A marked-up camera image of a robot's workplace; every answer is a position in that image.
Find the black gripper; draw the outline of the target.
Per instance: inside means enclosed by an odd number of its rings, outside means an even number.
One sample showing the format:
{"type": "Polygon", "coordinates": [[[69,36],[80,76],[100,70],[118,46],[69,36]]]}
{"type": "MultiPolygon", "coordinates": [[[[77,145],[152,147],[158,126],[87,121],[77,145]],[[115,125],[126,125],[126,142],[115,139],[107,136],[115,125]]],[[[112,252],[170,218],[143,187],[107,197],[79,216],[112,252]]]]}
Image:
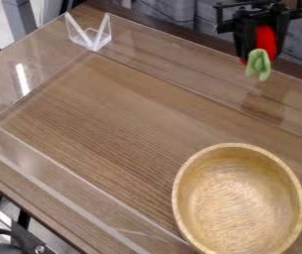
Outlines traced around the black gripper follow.
{"type": "Polygon", "coordinates": [[[289,23],[302,18],[302,0],[222,0],[217,10],[217,33],[233,32],[235,54],[245,64],[256,49],[256,27],[269,25],[276,31],[277,56],[284,48],[289,23]]]}

